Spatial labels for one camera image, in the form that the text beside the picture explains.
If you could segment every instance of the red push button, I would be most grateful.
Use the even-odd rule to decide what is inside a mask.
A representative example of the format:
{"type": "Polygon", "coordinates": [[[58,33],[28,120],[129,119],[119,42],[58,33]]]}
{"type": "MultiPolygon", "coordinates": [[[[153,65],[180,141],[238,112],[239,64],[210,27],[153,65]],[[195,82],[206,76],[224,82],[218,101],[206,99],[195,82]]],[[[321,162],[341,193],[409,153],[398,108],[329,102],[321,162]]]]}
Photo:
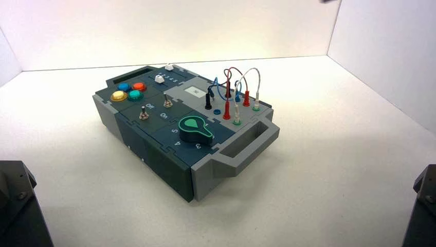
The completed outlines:
{"type": "Polygon", "coordinates": [[[133,88],[133,90],[139,90],[141,92],[144,92],[145,90],[147,90],[147,86],[142,82],[138,82],[138,83],[133,84],[132,88],[133,88]]]}

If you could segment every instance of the blue push button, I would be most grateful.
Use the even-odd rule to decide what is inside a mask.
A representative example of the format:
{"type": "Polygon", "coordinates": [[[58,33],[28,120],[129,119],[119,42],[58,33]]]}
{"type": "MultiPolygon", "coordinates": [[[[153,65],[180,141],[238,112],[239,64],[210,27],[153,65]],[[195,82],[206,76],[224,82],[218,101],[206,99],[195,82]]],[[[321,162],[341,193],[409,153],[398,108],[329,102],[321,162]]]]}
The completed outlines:
{"type": "Polygon", "coordinates": [[[130,90],[130,86],[127,83],[121,83],[118,85],[118,90],[126,92],[130,90]]]}

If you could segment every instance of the white label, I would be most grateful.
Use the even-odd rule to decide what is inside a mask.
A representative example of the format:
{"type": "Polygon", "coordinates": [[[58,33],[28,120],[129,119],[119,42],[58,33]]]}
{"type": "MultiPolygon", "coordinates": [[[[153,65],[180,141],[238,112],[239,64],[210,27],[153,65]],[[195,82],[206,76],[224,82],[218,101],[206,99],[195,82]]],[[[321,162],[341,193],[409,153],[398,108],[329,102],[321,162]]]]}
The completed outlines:
{"type": "Polygon", "coordinates": [[[198,89],[194,86],[188,87],[187,89],[185,89],[185,91],[194,95],[194,96],[197,96],[198,98],[201,98],[201,97],[206,95],[206,92],[204,92],[203,90],[198,89]]]}

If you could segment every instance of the white wire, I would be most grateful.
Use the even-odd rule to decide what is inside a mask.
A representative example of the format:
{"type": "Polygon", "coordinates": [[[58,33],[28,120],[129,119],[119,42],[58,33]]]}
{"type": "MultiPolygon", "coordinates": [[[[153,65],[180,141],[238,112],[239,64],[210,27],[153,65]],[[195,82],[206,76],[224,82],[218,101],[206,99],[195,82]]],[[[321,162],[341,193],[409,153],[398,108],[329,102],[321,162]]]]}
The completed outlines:
{"type": "MultiPolygon", "coordinates": [[[[238,88],[238,84],[241,84],[242,79],[245,80],[245,75],[246,75],[248,72],[250,72],[252,69],[255,69],[255,70],[257,71],[257,73],[258,73],[258,78],[259,78],[259,81],[258,81],[258,90],[257,90],[257,92],[256,92],[256,103],[255,103],[255,105],[256,105],[256,104],[259,104],[259,89],[260,89],[260,72],[259,72],[259,70],[258,70],[257,68],[253,67],[253,68],[247,70],[247,72],[245,72],[245,73],[242,75],[242,77],[239,79],[238,83],[235,85],[235,89],[238,88]]],[[[236,90],[233,91],[233,99],[235,99],[235,97],[236,97],[236,90]]],[[[234,111],[235,111],[235,120],[236,120],[236,121],[239,121],[239,107],[238,107],[238,103],[236,102],[236,100],[234,101],[234,111]]]]}

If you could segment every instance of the gray side panel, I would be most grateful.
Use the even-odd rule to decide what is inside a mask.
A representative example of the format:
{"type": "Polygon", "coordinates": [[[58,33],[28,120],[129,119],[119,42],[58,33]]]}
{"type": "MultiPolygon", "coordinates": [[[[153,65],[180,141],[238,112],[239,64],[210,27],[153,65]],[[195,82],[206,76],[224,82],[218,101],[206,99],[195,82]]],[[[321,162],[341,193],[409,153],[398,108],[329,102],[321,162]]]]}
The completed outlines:
{"type": "Polygon", "coordinates": [[[118,111],[111,106],[111,103],[103,103],[103,99],[98,95],[93,95],[94,103],[96,104],[98,114],[106,128],[112,132],[120,141],[123,141],[117,122],[115,113],[118,111]]]}
{"type": "Polygon", "coordinates": [[[237,176],[279,136],[279,127],[271,122],[273,110],[268,109],[246,124],[222,144],[191,167],[194,197],[204,198],[224,178],[237,176]]]}

